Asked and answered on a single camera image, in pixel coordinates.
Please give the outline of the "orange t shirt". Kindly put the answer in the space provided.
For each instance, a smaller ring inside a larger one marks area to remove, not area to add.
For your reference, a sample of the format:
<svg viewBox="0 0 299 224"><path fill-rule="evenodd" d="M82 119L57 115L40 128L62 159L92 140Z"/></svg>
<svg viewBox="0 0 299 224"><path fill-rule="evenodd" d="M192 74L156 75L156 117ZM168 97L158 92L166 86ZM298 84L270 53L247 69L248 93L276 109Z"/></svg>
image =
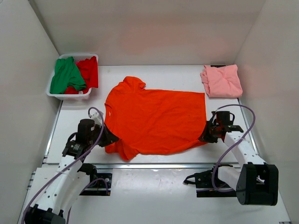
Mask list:
<svg viewBox="0 0 299 224"><path fill-rule="evenodd" d="M119 140L105 147L130 161L139 154L171 155L204 145L205 94L146 89L137 77L125 77L105 101L105 124Z"/></svg>

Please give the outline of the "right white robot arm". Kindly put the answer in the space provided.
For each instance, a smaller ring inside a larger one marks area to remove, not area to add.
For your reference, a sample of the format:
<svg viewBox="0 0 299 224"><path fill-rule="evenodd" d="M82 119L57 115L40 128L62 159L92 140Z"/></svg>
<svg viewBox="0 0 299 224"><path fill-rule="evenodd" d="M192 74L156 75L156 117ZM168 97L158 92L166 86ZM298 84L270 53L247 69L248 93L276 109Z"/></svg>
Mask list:
<svg viewBox="0 0 299 224"><path fill-rule="evenodd" d="M275 206L278 202L278 168L256 154L245 139L246 133L234 125L234 119L234 114L229 111L213 111L199 138L207 143L217 143L221 139L228 149L219 159L232 153L241 168L237 170L217 161L209 176L212 189L221 193L234 191L241 205Z"/></svg>

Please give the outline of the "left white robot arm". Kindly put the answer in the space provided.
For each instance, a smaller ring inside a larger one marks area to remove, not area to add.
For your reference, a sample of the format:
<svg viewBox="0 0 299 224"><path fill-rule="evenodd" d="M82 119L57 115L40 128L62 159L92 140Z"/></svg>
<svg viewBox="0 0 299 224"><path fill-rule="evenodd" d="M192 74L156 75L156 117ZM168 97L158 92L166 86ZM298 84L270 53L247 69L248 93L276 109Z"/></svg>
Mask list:
<svg viewBox="0 0 299 224"><path fill-rule="evenodd" d="M23 224L65 224L73 202L97 182L96 167L84 160L95 146L118 141L101 115L80 120L62 152L54 176L33 196L23 212Z"/></svg>

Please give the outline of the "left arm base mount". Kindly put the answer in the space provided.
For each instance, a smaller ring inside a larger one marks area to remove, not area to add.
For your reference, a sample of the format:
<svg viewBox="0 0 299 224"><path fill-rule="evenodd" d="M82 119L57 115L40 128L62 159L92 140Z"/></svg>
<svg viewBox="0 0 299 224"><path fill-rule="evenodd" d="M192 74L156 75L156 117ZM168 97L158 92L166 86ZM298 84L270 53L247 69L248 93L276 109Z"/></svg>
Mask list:
<svg viewBox="0 0 299 224"><path fill-rule="evenodd" d="M110 196L112 187L112 173L98 171L95 165L83 164L81 172L89 176L89 184L82 190L80 196Z"/></svg>

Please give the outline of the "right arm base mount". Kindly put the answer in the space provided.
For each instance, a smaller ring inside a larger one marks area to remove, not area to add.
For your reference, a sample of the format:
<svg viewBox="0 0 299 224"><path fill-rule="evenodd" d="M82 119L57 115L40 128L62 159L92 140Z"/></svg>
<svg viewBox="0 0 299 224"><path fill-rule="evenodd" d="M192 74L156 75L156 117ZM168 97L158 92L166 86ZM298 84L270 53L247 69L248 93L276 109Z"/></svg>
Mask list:
<svg viewBox="0 0 299 224"><path fill-rule="evenodd" d="M195 185L196 187L196 196L197 198L229 198L229 197L236 197L236 192L234 190L229 192L219 192L216 191L212 184L212 174L214 171L215 166L208 169L207 171L203 171L200 173L194 173L193 175L187 176L183 184L184 185ZM214 184L219 189L229 189L230 186L225 183L224 181L220 180L218 178L218 171L233 171L237 174L236 178L233 178L233 180L238 181L239 178L239 172L241 171L240 168L235 168L234 166L230 164L223 164L220 165L216 172L215 172L215 179Z"/></svg>

